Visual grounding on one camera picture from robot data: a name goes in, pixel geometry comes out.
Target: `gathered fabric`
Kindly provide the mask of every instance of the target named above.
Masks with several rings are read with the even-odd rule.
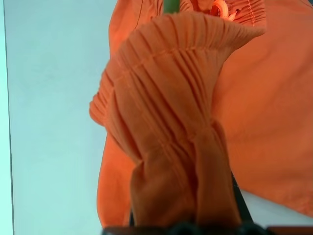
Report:
[[[310,5],[295,1],[286,4],[312,20]],[[270,9],[280,4],[268,2]],[[291,80],[269,66],[274,52],[259,46],[278,43],[271,39],[277,33],[261,36],[265,3],[227,0],[225,17],[216,3],[181,0],[179,14],[163,15],[161,0],[117,2],[109,28],[111,59],[90,103],[91,117],[108,132],[97,197],[103,227],[126,225],[131,208],[137,225],[237,226],[230,165],[243,189],[313,213],[313,138],[304,129],[310,127],[312,99],[301,103],[298,115],[281,117],[295,106],[280,103],[282,91],[291,88],[283,84]],[[268,13],[272,25],[284,10]],[[306,24],[298,30],[305,29]],[[308,48],[303,39],[299,65],[312,62]],[[309,84],[312,69],[303,68],[298,77]],[[309,87],[295,87],[298,98],[310,97]],[[270,103],[273,94],[277,101]],[[287,127],[295,119],[306,123]],[[292,141],[294,146],[286,145]],[[280,168],[273,169],[277,162]],[[297,177],[288,177],[290,172]]]

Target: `orange fabric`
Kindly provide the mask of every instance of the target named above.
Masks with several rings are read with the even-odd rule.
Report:
[[[184,0],[180,10],[208,12],[212,3]],[[264,26],[261,1],[227,4],[230,14],[238,10],[236,23],[182,13],[157,17],[140,27],[161,15],[162,2],[117,2],[109,28],[112,58],[90,106],[91,117],[108,130],[97,198],[103,227],[128,222],[133,169],[132,207],[138,224],[165,225],[185,218],[200,224],[237,224],[224,138],[214,119],[225,130],[231,166],[243,189],[313,215],[312,7],[305,0],[266,1],[268,33],[234,52],[219,76],[231,52],[261,34]],[[179,40],[166,37],[169,32]],[[190,57],[186,49],[200,45],[208,50]],[[178,56],[170,50],[174,48],[185,54]],[[164,54],[152,56],[162,50]],[[137,84],[138,78],[143,82]],[[208,83],[206,92],[190,91],[196,79]],[[165,97],[143,92],[156,92],[156,87],[164,89]],[[199,107],[199,100],[206,108]],[[139,112],[145,115],[138,117]],[[191,138],[193,144],[186,140],[190,135],[198,137]],[[136,161],[136,168],[117,142]],[[220,198],[212,194],[215,190]],[[167,207],[160,207],[158,200]]]

